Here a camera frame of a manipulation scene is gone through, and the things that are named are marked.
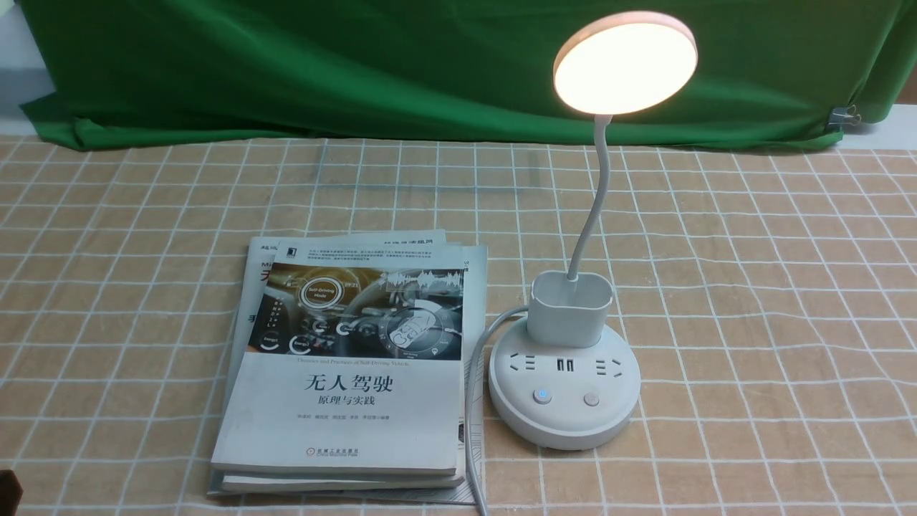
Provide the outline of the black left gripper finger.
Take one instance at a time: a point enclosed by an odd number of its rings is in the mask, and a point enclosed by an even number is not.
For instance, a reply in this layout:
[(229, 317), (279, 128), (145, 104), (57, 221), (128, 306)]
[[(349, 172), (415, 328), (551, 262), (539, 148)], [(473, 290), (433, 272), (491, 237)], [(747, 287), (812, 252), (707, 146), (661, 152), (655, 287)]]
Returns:
[(13, 470), (3, 469), (0, 474), (0, 515), (14, 516), (19, 509), (23, 487)]

